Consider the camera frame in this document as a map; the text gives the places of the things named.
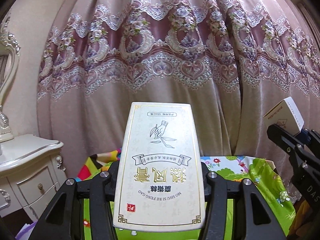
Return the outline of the white ornate dresser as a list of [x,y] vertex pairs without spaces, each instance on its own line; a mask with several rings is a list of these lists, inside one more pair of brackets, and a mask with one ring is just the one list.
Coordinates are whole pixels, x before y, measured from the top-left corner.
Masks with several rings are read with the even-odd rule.
[[63,143],[32,134],[1,143],[1,216],[24,210],[38,220],[66,180]]

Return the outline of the purple white storage box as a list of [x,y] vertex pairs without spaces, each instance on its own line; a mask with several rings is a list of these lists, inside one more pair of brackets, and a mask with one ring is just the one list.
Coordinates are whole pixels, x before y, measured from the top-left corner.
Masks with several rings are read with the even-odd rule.
[[24,226],[16,235],[16,240],[28,240],[36,224],[37,222],[33,222],[32,224],[24,224]]

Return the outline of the pink embroidered curtain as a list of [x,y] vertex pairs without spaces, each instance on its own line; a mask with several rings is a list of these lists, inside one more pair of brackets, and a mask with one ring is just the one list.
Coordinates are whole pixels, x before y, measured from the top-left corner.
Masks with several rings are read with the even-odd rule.
[[192,106],[202,155],[287,157],[263,115],[291,96],[319,129],[319,26],[291,0],[65,0],[44,46],[40,136],[63,142],[67,175],[123,144],[131,103]]

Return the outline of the white cube box gold print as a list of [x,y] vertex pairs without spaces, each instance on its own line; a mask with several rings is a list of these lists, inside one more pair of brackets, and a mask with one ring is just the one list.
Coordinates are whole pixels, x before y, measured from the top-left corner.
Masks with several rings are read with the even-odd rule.
[[303,117],[291,96],[284,98],[269,110],[263,121],[268,127],[272,124],[280,126],[291,135],[297,135],[304,126]]

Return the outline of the beige barcode box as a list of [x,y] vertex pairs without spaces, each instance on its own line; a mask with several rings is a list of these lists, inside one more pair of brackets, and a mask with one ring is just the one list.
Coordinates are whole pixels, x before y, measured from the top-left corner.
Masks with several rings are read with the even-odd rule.
[[176,232],[199,229],[204,221],[203,176],[191,106],[134,102],[119,161],[114,226]]

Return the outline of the ornate white mirror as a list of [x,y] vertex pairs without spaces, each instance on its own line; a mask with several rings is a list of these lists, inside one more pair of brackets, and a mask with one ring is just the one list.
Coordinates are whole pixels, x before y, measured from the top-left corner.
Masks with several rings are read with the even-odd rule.
[[15,35],[8,29],[10,16],[11,11],[8,11],[1,22],[1,142],[14,138],[9,119],[3,112],[3,106],[17,72],[21,50]]

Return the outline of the colourful cartoon play mat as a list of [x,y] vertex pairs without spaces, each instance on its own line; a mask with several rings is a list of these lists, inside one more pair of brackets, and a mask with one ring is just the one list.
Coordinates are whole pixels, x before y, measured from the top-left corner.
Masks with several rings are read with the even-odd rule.
[[296,212],[280,176],[271,161],[248,156],[201,158],[206,211],[192,219],[195,230],[139,230],[128,219],[138,212],[136,201],[125,201],[116,215],[114,196],[124,194],[124,157],[116,150],[88,158],[76,177],[81,239],[285,239],[289,233]]

